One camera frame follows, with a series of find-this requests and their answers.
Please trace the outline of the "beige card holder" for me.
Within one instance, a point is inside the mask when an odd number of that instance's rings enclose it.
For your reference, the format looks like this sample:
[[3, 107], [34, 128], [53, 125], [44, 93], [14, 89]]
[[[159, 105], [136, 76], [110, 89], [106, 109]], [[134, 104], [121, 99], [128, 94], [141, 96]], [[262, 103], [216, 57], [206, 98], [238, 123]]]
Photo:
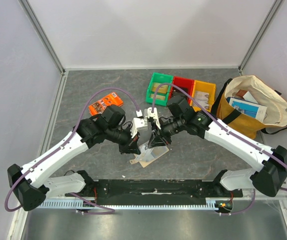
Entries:
[[169, 152], [169, 149], [166, 146], [148, 148], [145, 144], [142, 144], [139, 149], [141, 153], [139, 155], [134, 154], [134, 159], [131, 159], [129, 162], [132, 165], [139, 163], [143, 168]]

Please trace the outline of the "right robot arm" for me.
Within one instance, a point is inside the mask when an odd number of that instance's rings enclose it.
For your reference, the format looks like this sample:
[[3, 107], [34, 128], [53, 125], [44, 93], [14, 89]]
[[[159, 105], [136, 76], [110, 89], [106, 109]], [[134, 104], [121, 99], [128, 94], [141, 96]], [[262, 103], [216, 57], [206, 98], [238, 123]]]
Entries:
[[218, 144], [250, 166], [242, 170], [222, 170], [212, 184], [216, 196], [224, 197], [237, 189], [255, 189], [268, 197], [277, 195], [287, 178], [286, 148], [280, 145], [272, 148], [242, 135], [220, 119], [212, 119], [209, 112], [195, 111], [182, 96], [171, 98], [167, 108], [172, 115], [166, 120], [158, 117], [156, 108], [144, 111], [152, 130], [149, 148], [170, 145], [173, 135], [186, 131]]

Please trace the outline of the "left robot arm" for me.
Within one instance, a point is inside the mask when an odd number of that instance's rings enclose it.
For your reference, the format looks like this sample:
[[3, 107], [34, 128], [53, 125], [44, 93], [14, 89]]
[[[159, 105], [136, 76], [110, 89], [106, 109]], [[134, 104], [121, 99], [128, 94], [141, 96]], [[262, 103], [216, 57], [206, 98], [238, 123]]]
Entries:
[[40, 206], [46, 199], [60, 194], [80, 193], [86, 197], [94, 190], [94, 181], [84, 170], [72, 176], [50, 176], [77, 155], [108, 140], [118, 144], [121, 154], [140, 154], [139, 133], [135, 121], [143, 120], [141, 110], [126, 127], [125, 111], [117, 106], [108, 106], [103, 113], [79, 120], [59, 143], [35, 160], [19, 166], [12, 164], [7, 169], [10, 193], [14, 194], [25, 211]]

